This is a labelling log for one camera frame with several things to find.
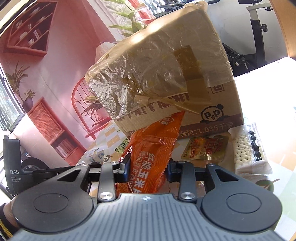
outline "person's hand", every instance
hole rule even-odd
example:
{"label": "person's hand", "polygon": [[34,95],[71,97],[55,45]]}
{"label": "person's hand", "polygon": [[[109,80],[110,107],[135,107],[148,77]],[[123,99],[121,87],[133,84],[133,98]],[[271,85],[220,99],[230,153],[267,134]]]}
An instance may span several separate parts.
{"label": "person's hand", "polygon": [[13,206],[13,203],[15,202],[15,199],[16,199],[16,197],[4,205],[3,212],[4,212],[4,216],[6,217],[7,221],[10,222],[10,224],[15,226],[16,228],[18,228],[15,217],[12,214],[12,206]]}

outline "wooden cabinet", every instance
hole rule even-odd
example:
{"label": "wooden cabinet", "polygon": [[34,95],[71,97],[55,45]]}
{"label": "wooden cabinet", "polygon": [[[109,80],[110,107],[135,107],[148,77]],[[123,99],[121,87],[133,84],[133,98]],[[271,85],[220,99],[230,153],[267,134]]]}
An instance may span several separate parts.
{"label": "wooden cabinet", "polygon": [[57,1],[38,0],[23,12],[11,24],[4,51],[45,56],[56,7]]}
{"label": "wooden cabinet", "polygon": [[76,165],[86,149],[60,121],[44,98],[34,105],[28,116],[55,151],[71,166]]}

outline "red chair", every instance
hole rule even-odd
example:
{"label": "red chair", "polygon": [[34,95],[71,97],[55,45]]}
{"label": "red chair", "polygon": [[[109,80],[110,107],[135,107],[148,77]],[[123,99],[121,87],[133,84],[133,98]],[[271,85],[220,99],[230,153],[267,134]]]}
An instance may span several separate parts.
{"label": "red chair", "polygon": [[92,115],[89,112],[84,112],[89,104],[84,100],[87,96],[91,96],[92,93],[88,91],[89,86],[85,79],[82,78],[76,84],[72,92],[72,106],[76,111],[79,119],[83,123],[87,135],[85,138],[91,136],[94,140],[96,139],[95,133],[105,128],[111,121],[111,117],[108,115],[104,107],[95,111]]}

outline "orange snack bag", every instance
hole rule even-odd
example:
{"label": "orange snack bag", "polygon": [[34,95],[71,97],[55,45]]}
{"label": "orange snack bag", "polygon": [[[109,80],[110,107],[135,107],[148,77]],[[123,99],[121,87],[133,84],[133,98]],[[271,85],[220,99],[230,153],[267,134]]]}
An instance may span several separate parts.
{"label": "orange snack bag", "polygon": [[[179,135],[184,113],[172,114],[131,136],[121,159],[128,152],[132,153],[129,184],[133,193],[155,193],[163,184],[163,171]],[[122,183],[118,186],[118,193],[126,190]]]}

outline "cracker package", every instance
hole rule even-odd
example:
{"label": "cracker package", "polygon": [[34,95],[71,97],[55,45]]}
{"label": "cracker package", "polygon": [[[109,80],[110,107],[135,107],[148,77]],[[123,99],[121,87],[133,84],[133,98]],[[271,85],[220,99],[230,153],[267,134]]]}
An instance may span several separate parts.
{"label": "cracker package", "polygon": [[255,123],[230,128],[228,132],[232,137],[235,174],[247,176],[272,173]]}
{"label": "cracker package", "polygon": [[165,181],[163,172],[177,140],[184,111],[172,114],[133,133],[121,160],[131,153],[128,184],[120,184],[117,193],[156,193]]}
{"label": "cracker package", "polygon": [[228,136],[194,137],[188,142],[181,159],[222,160],[225,155]]}

